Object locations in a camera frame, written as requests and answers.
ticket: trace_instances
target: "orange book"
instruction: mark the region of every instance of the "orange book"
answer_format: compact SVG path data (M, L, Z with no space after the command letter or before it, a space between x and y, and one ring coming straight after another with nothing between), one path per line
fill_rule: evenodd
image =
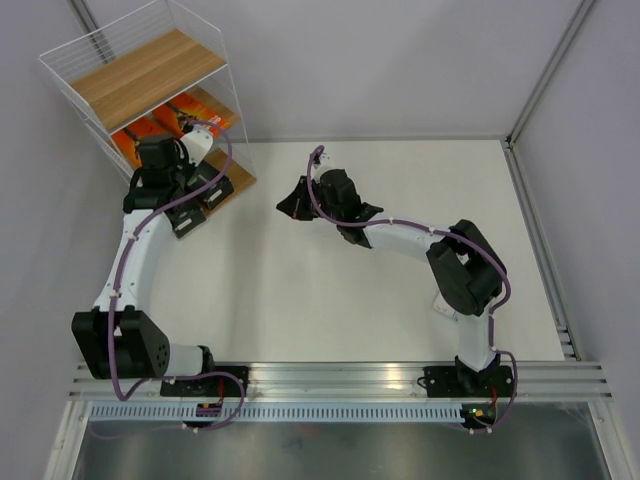
M122 154L129 160L131 166L136 169L142 166L138 155L140 140L144 137L163 133L167 133L164 128L150 118L142 117L114 133L111 138Z
M153 111L153 116L158 123L178 137L191 131L187 124L193 120L207 120L224 129L230 126L228 119L188 93L181 93L160 105ZM209 131L214 137L218 135L214 128L209 128Z

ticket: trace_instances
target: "metal edge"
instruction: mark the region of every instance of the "metal edge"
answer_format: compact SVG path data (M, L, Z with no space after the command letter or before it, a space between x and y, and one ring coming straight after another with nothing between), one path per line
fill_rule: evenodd
M45 480L73 478L90 411L89 401L67 402L43 476Z
M195 401L94 402L90 421L189 421L206 420L197 412ZM225 401L217 418L226 418L238 407L237 400ZM372 423L460 423L460 402L438 403L321 403L321 402L248 402L235 422L372 422Z
M299 135L250 137L250 143L294 143L294 142L395 142L420 140L502 140L504 133L488 134L416 134L416 135Z
M569 329L563 325L558 325L556 331L558 332L558 339L560 340L562 352L564 353L564 359L567 361L576 361L576 351L573 348L573 340L569 334Z
M102 62L106 64L114 60L116 57L109 46L109 42L104 36L104 33L97 31L100 26L96 22L85 0L67 0L67 5L69 5L69 8L80 23L82 30L89 34L89 40L102 59Z
M577 360L581 360L582 342L579 336L576 335L575 329L571 326L564 295L558 282L557 269L549 253L548 242L533 202L531 189L527 183L520 157L516 152L517 148L514 148L508 139L503 139L501 144L551 311L556 323L567 329L575 357Z
M255 165L253 164L253 159L251 158L251 157L252 157L252 155L251 155L251 145L250 145L250 142L249 142L249 137L248 137L248 135L247 135L247 124L246 124L246 122L245 122L244 114L242 113L242 108L240 107L240 99L238 98L238 90L236 90L236 84L235 84L235 82L233 81L233 73L231 72L231 66L229 65L229 55L228 55L228 53L227 53L227 46L226 46L226 44L224 43L224 37L222 36L222 32L221 32L220 30L218 30L218 32L220 33L220 43L222 44L222 53L224 54L224 58L225 58L225 60L226 60L226 62L227 62L227 65L228 65L228 67L227 67L227 73L229 74L229 80L230 80L230 82L231 82L231 89L230 89L230 90L231 90L231 93L233 94L233 98L234 98L234 100L235 100L235 102L236 102L236 104L235 104L234 108L237 110L237 112L236 112L236 113L237 113L237 115L240 117L240 125L242 126L242 134L243 134L243 138L242 138L241 140L244 142L244 144L245 144L245 145L246 145L246 147L247 147L247 155L248 155L247 161L249 162L249 165L248 165L248 166L250 167L250 169L249 169L249 170L250 170L250 171L249 171L249 173L250 173L251 175L253 175L253 177L254 177L254 178L257 178L257 175L256 175L256 168L255 168ZM223 87L226 87L226 85L222 84L221 82L218 82L218 83L219 83L220 85L222 85Z
M638 466L624 429L621 428L615 404L592 402L589 404L589 411L611 478L638 480Z
M569 20L569 23L554 48L551 57L547 61L542 74L534 85L529 98L527 98L524 107L511 129L511 133L509 134L509 141L511 144L515 143L522 134L527 122L547 91L547 87L555 77L558 68L566 58L567 52L574 44L578 34L582 30L582 27L585 25L597 3L598 0L582 0L574 11L573 16Z
M409 363L247 363L251 368L249 402L441 402L427 398L416 383L423 368L451 362ZM611 391L596 362L520 362L519 403L611 401ZM131 381L122 381L128 388ZM159 394L160 382L143 384L135 401L175 401ZM70 400L113 400L111 383L95 380L80 364ZM185 401L210 401L207 398ZM476 402L479 399L449 399Z

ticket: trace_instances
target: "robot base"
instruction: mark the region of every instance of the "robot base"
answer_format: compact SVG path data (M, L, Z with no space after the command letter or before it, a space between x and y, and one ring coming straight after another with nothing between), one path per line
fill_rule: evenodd
M459 366L425 367L423 372L423 386L429 398L491 398L491 387L496 389L498 397L511 397L513 394L513 372L508 365L496 365L480 372L481 380L474 387L460 381Z
M212 370L214 372L226 372L236 376L244 385L245 391L249 386L249 367L224 365L218 366ZM162 382L160 387L161 397L204 397L204 398L219 398L220 396L220 382L224 388L224 398L240 398L240 388L236 383L225 377L209 377L202 380L188 380L177 381L173 385Z

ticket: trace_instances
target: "robotic arm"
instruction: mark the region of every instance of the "robotic arm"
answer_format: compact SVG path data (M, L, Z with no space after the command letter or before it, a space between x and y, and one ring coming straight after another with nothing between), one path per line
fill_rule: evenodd
M213 370L207 347L171 344L148 316L155 267L172 232L182 238L206 220L205 208L215 208L233 193L226 176L204 188L220 174L202 161L212 145L213 136L199 128L179 140L158 135L139 141L137 152L142 166L134 172L124 198L123 232L116 260L92 310L76 313L71 324L94 378L111 378L111 356L115 357L119 378L174 377ZM184 199L190 194L195 197ZM152 216L157 209L165 210ZM140 229L147 218L151 220ZM131 239L135 239L135 248ZM127 255L124 268L121 258ZM120 279L117 292L116 277ZM114 298L110 332L109 309ZM114 341L112 352L110 335Z
M329 156L321 152L313 159L311 190L343 238L364 248L392 250L429 263L440 290L436 308L458 324L457 380L469 396L473 395L486 385L500 363L489 337L489 309L502 291L502 279L470 244L488 253L504 271L503 263L468 220L447 229L420 230L409 226L418 225L414 222L362 202L346 172L334 167ZM307 177L300 177L293 193L277 209L295 220L317 218L319 213L308 187ZM452 237L467 242L435 232L451 232Z

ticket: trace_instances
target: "white table surface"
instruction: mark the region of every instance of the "white table surface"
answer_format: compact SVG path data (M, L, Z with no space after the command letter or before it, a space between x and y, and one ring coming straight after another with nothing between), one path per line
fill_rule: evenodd
M257 183L167 244L151 318L172 342L208 345L218 361L453 360L456 327L432 309L428 264L350 245L321 219L275 209L316 145L251 146ZM513 285L496 344L520 360L563 360L498 141L325 145L363 201L425 223L476 223Z

